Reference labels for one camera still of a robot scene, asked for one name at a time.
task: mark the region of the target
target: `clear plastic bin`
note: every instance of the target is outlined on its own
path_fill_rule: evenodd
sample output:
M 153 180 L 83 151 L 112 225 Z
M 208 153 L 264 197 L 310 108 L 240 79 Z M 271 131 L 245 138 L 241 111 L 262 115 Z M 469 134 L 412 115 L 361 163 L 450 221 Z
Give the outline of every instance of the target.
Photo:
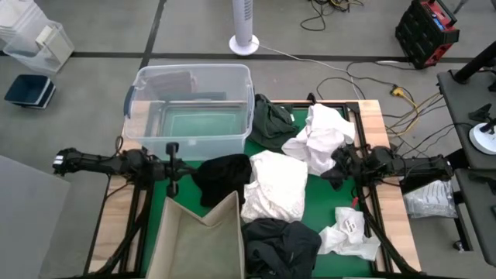
M 124 105 L 125 134 L 160 159 L 179 143 L 182 160 L 243 153 L 253 121 L 253 85 L 239 64 L 145 67 Z
M 45 45 L 40 48 L 36 38 L 45 26 L 51 27 L 54 32 L 46 38 Z M 3 51 L 35 71 L 56 74 L 74 51 L 74 45 L 60 23 L 36 19 L 27 23 L 27 26 L 7 43 Z
M 0 38 L 9 42 L 27 23 L 47 17 L 33 0 L 0 0 Z

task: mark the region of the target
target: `red and black case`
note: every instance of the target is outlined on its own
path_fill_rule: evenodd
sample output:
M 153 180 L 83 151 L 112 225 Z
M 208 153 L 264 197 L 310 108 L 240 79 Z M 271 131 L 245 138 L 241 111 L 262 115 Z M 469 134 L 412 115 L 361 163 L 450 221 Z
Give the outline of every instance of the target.
M 413 0 L 396 27 L 396 38 L 415 68 L 434 66 L 456 42 L 455 15 L 441 0 Z

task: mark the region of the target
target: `white tower fan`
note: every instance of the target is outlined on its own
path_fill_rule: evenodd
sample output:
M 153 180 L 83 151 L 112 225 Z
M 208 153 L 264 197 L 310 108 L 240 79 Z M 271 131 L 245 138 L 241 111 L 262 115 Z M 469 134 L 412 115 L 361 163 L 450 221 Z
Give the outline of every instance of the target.
M 229 40 L 229 47 L 241 56 L 258 50 L 259 41 L 253 35 L 253 0 L 232 0 L 235 35 Z

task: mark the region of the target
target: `crumpled clothing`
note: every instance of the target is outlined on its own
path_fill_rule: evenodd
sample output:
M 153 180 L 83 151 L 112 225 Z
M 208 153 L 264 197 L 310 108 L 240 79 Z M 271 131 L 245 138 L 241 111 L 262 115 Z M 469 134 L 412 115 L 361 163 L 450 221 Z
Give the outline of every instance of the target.
M 319 235 L 301 222 L 257 219 L 241 228 L 246 270 L 263 279 L 310 279 Z
M 267 149 L 279 150 L 298 133 L 291 118 L 292 110 L 291 105 L 275 105 L 264 95 L 255 95 L 253 128 L 248 139 Z
M 238 192 L 239 206 L 245 202 L 244 187 L 250 182 L 251 164 L 245 154 L 232 154 L 201 164 L 191 178 L 201 189 L 201 206 L 215 207 L 233 191 Z
M 288 156 L 308 164 L 308 172 L 320 175 L 336 163 L 331 154 L 355 139 L 355 124 L 346 121 L 337 110 L 316 104 L 308 108 L 305 128 L 289 139 L 282 150 Z
M 320 233 L 322 245 L 319 255 L 334 251 L 338 255 L 358 256 L 374 261 L 381 242 L 376 236 L 367 238 L 363 213 L 353 208 L 337 207 L 336 224 L 325 227 Z
M 250 158 L 253 182 L 245 185 L 245 222 L 274 218 L 301 221 L 305 209 L 307 164 L 289 156 L 265 150 Z

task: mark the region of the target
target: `clothing tag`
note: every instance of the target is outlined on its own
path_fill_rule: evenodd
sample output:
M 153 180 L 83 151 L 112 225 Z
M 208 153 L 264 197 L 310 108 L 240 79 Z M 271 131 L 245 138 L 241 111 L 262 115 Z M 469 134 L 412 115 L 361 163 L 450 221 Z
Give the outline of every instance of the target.
M 348 233 L 353 233 L 357 230 L 355 222 L 352 222 L 349 219 L 345 220 L 344 225 L 346 226 L 346 231 L 348 231 Z
M 358 197 L 353 199 L 353 202 L 351 203 L 351 208 L 355 208 L 355 206 L 357 206 L 357 203 L 358 203 Z

